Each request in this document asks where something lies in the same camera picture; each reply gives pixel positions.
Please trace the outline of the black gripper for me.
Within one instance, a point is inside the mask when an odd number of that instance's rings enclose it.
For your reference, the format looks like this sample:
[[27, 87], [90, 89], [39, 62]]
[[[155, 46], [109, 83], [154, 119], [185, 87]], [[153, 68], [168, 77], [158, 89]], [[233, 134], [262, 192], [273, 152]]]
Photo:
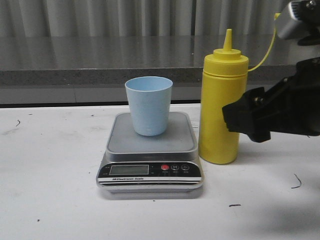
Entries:
[[[263, 87], [248, 90], [240, 99], [222, 108], [229, 132], [245, 134], [255, 143], [270, 140], [270, 132], [320, 135], [319, 57], [299, 61], [293, 76], [283, 78], [264, 93]], [[258, 126], [258, 118], [254, 116], [263, 95], [267, 130]]]

